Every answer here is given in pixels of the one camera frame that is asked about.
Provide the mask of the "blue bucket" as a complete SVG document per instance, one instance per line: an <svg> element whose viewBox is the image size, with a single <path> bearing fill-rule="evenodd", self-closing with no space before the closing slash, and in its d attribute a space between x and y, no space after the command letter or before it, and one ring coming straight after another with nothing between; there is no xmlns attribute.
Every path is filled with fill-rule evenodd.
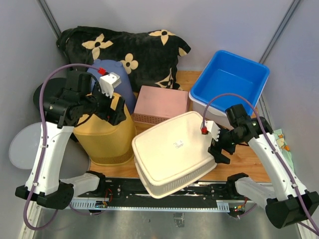
<svg viewBox="0 0 319 239"><path fill-rule="evenodd" d="M125 104L130 114L134 112L136 106L136 97L133 93L128 74L120 61L100 60L96 59L93 63L94 67L103 68L108 73L115 73L120 77L120 84L114 88L114 92L118 93L125 99Z"/></svg>

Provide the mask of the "yellow slatted basket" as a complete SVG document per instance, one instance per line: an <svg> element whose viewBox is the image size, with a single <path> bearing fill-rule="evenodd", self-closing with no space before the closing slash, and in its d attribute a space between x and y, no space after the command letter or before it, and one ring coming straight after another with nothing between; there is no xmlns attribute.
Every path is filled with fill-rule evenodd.
<svg viewBox="0 0 319 239"><path fill-rule="evenodd" d="M126 119L116 126L92 115L74 128L75 137L95 164L119 165L134 157L132 140L137 131L127 106L124 113Z"/></svg>

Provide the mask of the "pink small tray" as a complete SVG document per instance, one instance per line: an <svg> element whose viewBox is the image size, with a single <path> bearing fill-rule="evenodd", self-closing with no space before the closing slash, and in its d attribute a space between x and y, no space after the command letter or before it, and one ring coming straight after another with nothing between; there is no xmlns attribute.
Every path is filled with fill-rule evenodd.
<svg viewBox="0 0 319 239"><path fill-rule="evenodd" d="M156 125L187 111L187 91L142 86L133 119L135 122Z"/></svg>

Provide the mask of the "beige perforated basket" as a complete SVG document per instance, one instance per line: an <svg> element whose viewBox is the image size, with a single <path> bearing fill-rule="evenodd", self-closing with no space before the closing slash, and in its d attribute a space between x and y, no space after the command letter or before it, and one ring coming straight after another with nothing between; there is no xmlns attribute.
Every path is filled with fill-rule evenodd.
<svg viewBox="0 0 319 239"><path fill-rule="evenodd" d="M202 115L190 111L138 134L132 141L139 178L149 195L161 199L200 179L217 164L202 135Z"/></svg>

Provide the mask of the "grey bucket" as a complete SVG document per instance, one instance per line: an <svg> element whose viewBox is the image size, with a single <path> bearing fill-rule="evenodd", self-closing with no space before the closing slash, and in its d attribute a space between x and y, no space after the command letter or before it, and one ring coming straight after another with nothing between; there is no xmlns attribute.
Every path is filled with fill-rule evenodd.
<svg viewBox="0 0 319 239"><path fill-rule="evenodd" d="M24 170L32 170L41 135L41 123L31 124L21 130L9 147L11 163ZM77 177L90 168L90 160L83 147L71 137L68 140L61 164L60 179Z"/></svg>

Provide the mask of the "blue rimmed white tub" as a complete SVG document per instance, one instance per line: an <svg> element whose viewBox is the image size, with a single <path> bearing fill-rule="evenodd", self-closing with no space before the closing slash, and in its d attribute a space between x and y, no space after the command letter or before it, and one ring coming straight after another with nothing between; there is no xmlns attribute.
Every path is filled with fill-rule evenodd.
<svg viewBox="0 0 319 239"><path fill-rule="evenodd" d="M200 113L201 115L204 114L204 109L206 107L206 104L196 100L191 92L189 92L189 99L192 101L192 109L198 113ZM205 119L206 120L212 120L215 123L217 123L218 125L227 128L227 129L233 129L233 127L230 125L229 120L226 116L225 112L222 112L212 106L208 107L208 110L205 114Z"/></svg>

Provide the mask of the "black large bucket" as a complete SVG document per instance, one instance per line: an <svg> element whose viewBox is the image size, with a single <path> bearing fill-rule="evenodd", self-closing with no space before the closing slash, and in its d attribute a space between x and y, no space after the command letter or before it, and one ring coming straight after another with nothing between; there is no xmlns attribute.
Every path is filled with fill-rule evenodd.
<svg viewBox="0 0 319 239"><path fill-rule="evenodd" d="M57 94L65 87L66 78L52 78L48 81L44 93L43 93L43 102L49 102L52 97L56 97ZM40 90L42 88L42 84L39 85L33 93L33 104L36 109L40 111L39 107L39 95Z"/></svg>

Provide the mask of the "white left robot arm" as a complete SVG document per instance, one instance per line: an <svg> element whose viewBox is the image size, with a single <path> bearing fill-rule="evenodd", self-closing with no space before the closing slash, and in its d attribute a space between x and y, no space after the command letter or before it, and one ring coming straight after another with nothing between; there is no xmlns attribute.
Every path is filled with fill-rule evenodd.
<svg viewBox="0 0 319 239"><path fill-rule="evenodd" d="M68 140L83 115L96 115L111 125L126 119L123 97L119 97L115 109L111 107L114 89L120 83L116 73L106 73L97 80L89 72L70 71L65 86L55 96L47 100L40 97L42 136L31 174L15 190L17 197L45 208L63 210L81 194L91 192L101 197L106 193L102 173L87 171L70 179L59 176Z"/></svg>

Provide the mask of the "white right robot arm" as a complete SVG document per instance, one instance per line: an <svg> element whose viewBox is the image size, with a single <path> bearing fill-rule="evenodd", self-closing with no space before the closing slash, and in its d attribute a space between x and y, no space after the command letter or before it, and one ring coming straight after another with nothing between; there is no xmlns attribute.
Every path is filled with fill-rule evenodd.
<svg viewBox="0 0 319 239"><path fill-rule="evenodd" d="M292 171L268 122L259 116L250 117L242 104L228 108L226 115L232 130L220 128L212 120L202 123L202 133L212 137L208 152L216 163L229 164L230 159L222 151L233 154L237 145L246 143L258 156L273 185L273 190L269 190L247 174L238 173L227 178L227 196L252 200L278 229L309 220L319 206L319 194L310 192Z"/></svg>

